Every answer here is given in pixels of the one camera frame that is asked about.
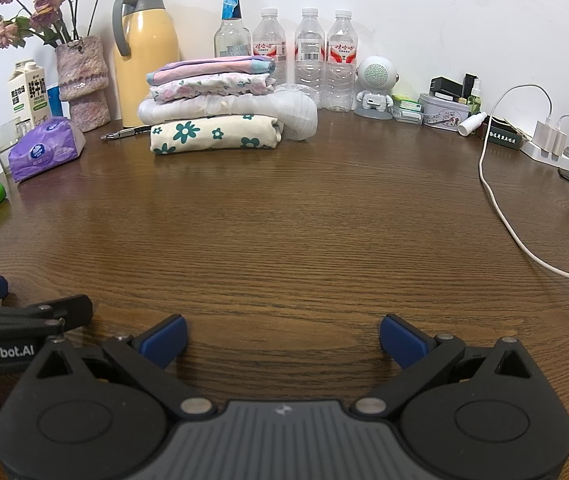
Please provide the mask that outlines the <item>cream teal flower dress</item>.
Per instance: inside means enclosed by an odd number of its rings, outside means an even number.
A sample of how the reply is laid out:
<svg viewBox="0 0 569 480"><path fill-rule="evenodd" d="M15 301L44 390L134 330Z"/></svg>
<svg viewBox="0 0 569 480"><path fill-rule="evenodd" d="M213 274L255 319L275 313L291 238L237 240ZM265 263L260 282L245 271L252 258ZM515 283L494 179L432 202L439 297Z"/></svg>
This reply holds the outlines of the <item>cream teal flower dress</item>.
<svg viewBox="0 0 569 480"><path fill-rule="evenodd" d="M151 127L150 151L155 155L173 155L230 148L272 150L281 139L281 122L264 115L180 119Z"/></svg>

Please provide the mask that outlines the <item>purple tissue pack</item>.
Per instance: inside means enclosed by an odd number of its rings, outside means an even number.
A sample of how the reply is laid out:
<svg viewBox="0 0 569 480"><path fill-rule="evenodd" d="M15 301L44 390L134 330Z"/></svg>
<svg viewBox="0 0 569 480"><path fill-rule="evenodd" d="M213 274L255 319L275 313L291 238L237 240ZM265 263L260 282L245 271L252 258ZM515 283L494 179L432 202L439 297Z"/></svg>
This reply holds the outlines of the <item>purple tissue pack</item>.
<svg viewBox="0 0 569 480"><path fill-rule="evenodd" d="M9 168L15 183L78 158L86 139L68 118L54 116L24 134L9 153Z"/></svg>

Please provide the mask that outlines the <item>black pen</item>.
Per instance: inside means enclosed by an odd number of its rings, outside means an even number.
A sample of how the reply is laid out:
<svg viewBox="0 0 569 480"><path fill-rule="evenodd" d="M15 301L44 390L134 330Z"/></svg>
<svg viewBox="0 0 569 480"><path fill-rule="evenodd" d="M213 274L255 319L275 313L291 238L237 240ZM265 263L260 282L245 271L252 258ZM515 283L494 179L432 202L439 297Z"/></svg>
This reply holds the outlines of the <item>black pen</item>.
<svg viewBox="0 0 569 480"><path fill-rule="evenodd" d="M130 138L131 136L139 136L139 134L149 133L150 130L151 130L150 126L124 128L116 132L103 134L103 136L101 136L101 140L102 141L121 140L125 138Z"/></svg>

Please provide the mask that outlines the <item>white small tube bottle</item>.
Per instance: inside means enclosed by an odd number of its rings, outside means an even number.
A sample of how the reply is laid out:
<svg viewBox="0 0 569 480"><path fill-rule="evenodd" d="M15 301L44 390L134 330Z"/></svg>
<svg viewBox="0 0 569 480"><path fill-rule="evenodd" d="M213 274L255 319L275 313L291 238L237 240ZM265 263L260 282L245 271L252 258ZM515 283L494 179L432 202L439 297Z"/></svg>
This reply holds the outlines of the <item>white small tube bottle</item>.
<svg viewBox="0 0 569 480"><path fill-rule="evenodd" d="M487 114L485 112L470 115L466 120L460 122L458 125L458 133L460 136L470 136L471 133L481 127L486 118Z"/></svg>

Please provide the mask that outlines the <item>dark green flat box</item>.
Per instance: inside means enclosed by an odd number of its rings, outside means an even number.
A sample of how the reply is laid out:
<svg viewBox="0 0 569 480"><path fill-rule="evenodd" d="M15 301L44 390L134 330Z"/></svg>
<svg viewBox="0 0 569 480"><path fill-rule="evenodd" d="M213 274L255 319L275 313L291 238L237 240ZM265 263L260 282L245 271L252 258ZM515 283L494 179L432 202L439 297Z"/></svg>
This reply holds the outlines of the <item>dark green flat box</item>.
<svg viewBox="0 0 569 480"><path fill-rule="evenodd" d="M488 134L489 143L511 148L511 150L519 150L524 143L523 134L503 119L485 118L478 129L478 136L483 139L485 134Z"/></svg>

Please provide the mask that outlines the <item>pink fuzzy vase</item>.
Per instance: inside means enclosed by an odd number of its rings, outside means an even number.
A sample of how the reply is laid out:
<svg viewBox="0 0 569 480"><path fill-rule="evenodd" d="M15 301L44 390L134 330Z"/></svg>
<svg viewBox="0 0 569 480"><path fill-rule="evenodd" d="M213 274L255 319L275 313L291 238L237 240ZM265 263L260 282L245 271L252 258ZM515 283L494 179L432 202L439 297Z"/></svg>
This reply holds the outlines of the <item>pink fuzzy vase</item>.
<svg viewBox="0 0 569 480"><path fill-rule="evenodd" d="M60 99L68 102L71 121L83 132L111 121L106 88L109 70L102 40L88 36L56 47Z"/></svg>

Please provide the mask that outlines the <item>green white small boxes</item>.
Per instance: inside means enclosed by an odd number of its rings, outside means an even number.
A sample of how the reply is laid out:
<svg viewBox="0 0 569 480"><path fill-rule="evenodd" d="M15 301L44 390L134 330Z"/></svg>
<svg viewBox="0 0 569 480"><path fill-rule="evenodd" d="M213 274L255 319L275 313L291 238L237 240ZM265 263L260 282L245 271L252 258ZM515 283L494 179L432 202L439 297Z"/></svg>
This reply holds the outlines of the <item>green white small boxes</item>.
<svg viewBox="0 0 569 480"><path fill-rule="evenodd" d="M404 98L403 96L392 96L393 106L391 114L397 122L421 125L423 122L422 105L418 101Z"/></svg>

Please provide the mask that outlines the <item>white charger adapter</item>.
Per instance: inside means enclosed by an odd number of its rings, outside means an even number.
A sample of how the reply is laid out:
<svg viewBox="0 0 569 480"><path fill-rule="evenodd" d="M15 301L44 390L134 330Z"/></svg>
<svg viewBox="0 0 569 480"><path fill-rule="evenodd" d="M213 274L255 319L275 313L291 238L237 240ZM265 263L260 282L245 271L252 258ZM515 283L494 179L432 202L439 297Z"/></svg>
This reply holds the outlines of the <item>white charger adapter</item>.
<svg viewBox="0 0 569 480"><path fill-rule="evenodd" d="M564 154L567 135L558 128L552 127L549 122L536 122L533 143L543 152L555 157Z"/></svg>

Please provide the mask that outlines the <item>pink striped folded garment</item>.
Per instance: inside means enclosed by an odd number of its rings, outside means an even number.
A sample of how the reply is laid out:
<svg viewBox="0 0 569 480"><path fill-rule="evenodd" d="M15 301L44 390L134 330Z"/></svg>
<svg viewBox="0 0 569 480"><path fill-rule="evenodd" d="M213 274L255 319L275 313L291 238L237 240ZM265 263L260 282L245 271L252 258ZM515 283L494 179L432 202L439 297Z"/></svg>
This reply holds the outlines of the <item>pink striped folded garment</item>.
<svg viewBox="0 0 569 480"><path fill-rule="evenodd" d="M173 80L224 73L259 75L272 73L275 61L263 55L221 56L220 58L201 58L167 64L155 72L147 74L150 86L159 86Z"/></svg>

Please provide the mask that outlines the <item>black small box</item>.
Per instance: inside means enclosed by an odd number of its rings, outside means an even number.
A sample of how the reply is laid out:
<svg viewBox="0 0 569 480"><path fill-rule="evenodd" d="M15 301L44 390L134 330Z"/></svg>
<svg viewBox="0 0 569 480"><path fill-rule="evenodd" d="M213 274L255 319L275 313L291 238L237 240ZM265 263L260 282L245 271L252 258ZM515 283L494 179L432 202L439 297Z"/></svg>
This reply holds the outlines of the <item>black small box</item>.
<svg viewBox="0 0 569 480"><path fill-rule="evenodd" d="M435 77L429 83L429 93L438 99L458 101L463 96L463 85L443 76Z"/></svg>

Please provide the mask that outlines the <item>yellow thermos jug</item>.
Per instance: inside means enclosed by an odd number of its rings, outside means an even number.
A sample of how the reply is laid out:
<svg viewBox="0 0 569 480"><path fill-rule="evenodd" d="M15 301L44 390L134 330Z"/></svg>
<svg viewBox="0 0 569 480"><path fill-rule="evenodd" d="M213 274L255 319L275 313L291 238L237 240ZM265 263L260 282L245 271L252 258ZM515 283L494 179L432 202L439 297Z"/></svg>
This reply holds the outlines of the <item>yellow thermos jug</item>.
<svg viewBox="0 0 569 480"><path fill-rule="evenodd" d="M147 74L180 58L177 32L164 0L115 0L112 30L122 123L138 127L138 107L149 92Z"/></svg>

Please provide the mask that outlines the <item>blue label glass bottle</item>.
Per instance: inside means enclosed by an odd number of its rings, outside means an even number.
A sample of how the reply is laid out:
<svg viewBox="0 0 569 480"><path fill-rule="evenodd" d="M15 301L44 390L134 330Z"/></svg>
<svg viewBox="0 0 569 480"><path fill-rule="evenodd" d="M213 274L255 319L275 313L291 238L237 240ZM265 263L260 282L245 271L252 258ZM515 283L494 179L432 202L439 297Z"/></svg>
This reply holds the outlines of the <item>blue label glass bottle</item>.
<svg viewBox="0 0 569 480"><path fill-rule="evenodd" d="M216 56L241 56L252 53L251 33L242 21L240 0L222 0L222 21L214 35Z"/></svg>

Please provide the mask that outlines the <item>right plastic water bottle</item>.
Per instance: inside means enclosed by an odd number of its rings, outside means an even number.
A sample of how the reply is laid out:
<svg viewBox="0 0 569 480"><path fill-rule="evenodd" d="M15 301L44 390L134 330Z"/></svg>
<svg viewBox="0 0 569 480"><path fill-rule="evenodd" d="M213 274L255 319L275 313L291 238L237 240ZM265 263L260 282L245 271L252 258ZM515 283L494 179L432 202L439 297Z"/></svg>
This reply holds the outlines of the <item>right plastic water bottle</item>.
<svg viewBox="0 0 569 480"><path fill-rule="evenodd" d="M324 106L335 112L349 112L353 106L358 36L351 12L336 10L327 33Z"/></svg>

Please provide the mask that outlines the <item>middle plastic water bottle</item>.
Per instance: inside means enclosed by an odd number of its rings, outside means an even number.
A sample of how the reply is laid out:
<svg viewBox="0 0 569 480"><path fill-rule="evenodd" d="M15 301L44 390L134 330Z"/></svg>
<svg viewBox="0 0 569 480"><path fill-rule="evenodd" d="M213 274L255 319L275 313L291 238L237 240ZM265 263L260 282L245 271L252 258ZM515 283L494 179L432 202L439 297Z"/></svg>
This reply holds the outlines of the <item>middle plastic water bottle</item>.
<svg viewBox="0 0 569 480"><path fill-rule="evenodd" d="M303 9L294 39L294 80L318 108L322 107L324 60L324 31L318 20L318 10Z"/></svg>

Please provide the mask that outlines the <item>left plastic water bottle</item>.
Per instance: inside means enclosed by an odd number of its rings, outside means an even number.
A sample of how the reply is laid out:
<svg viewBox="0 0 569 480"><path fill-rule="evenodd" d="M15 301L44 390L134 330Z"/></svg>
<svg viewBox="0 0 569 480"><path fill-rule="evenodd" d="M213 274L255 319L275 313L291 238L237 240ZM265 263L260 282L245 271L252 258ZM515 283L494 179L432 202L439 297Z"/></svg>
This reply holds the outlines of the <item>left plastic water bottle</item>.
<svg viewBox="0 0 569 480"><path fill-rule="evenodd" d="M286 83L286 36L278 20L278 10L265 8L262 20L253 32L253 53L271 58L275 63L276 84Z"/></svg>

